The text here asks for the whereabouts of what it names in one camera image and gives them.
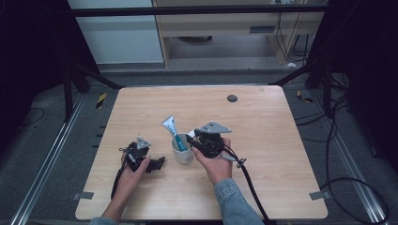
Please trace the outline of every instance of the white tube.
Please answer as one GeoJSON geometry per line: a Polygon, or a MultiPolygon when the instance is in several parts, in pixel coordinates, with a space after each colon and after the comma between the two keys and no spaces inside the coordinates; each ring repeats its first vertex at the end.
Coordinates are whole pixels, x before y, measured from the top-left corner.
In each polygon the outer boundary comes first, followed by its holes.
{"type": "Polygon", "coordinates": [[[167,128],[167,130],[169,130],[173,139],[176,140],[176,145],[178,146],[178,150],[180,152],[187,151],[188,150],[187,146],[185,146],[185,144],[181,141],[181,139],[178,136],[178,133],[176,132],[176,124],[174,122],[174,117],[170,115],[166,120],[162,122],[162,124],[165,128],[167,128]]]}

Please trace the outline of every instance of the denim sleeve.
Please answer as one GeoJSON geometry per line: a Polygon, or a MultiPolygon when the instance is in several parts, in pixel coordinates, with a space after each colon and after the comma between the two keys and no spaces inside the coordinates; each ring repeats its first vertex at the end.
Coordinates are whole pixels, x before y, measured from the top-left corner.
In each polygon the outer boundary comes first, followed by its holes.
{"type": "Polygon", "coordinates": [[[89,225],[117,225],[117,223],[107,217],[95,217],[91,219],[89,225]]]}
{"type": "Polygon", "coordinates": [[[219,202],[224,225],[264,225],[264,222],[246,202],[233,179],[228,178],[217,183],[214,186],[214,192],[219,202]]]}

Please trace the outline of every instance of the cup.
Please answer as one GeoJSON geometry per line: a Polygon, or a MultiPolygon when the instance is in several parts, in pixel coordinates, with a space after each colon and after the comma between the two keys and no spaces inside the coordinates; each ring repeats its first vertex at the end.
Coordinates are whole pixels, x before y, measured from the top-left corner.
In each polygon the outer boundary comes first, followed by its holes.
{"type": "Polygon", "coordinates": [[[172,148],[173,152],[175,153],[176,161],[180,164],[189,164],[193,161],[194,157],[193,151],[190,148],[191,145],[187,142],[186,134],[178,134],[178,136],[188,150],[183,152],[179,151],[178,146],[176,145],[176,139],[172,139],[172,148]]]}

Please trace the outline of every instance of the metal bracket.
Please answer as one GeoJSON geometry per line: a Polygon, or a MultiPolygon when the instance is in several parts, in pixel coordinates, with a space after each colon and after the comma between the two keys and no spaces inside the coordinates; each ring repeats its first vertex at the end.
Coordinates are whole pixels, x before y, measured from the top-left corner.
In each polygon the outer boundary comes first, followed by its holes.
{"type": "Polygon", "coordinates": [[[141,150],[143,148],[149,147],[150,146],[150,142],[147,142],[146,140],[137,137],[137,150],[141,150]]]}
{"type": "Polygon", "coordinates": [[[82,191],[82,193],[74,193],[72,196],[73,200],[80,200],[80,199],[88,199],[91,200],[93,199],[94,193],[93,192],[85,192],[82,191]]]}
{"type": "Polygon", "coordinates": [[[330,193],[328,191],[322,192],[322,191],[317,191],[314,193],[310,193],[310,197],[313,201],[318,200],[318,199],[328,199],[331,197],[330,193]]]}
{"type": "Polygon", "coordinates": [[[231,133],[232,130],[228,127],[224,127],[223,125],[217,124],[214,121],[198,128],[200,131],[213,134],[213,133],[231,133]]]}

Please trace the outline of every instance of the table top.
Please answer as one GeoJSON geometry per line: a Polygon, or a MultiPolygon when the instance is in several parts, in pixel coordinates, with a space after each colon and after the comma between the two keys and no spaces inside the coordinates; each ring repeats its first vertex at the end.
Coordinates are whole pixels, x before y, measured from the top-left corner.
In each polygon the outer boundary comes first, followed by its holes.
{"type": "MultiPolygon", "coordinates": [[[[245,166],[257,195],[271,219],[325,218],[319,191],[283,89],[279,86],[166,86],[129,87],[119,91],[84,191],[78,219],[98,217],[111,200],[120,168],[119,148],[136,142],[138,134],[151,142],[153,159],[166,157],[160,171],[146,173],[123,214],[124,219],[221,219],[213,186],[195,159],[175,160],[172,137],[161,124],[173,115],[179,133],[188,133],[210,121],[232,129],[223,134],[245,166]],[[229,95],[237,96],[229,102],[229,95]]],[[[241,169],[233,178],[247,202],[261,215],[241,169]]]]}

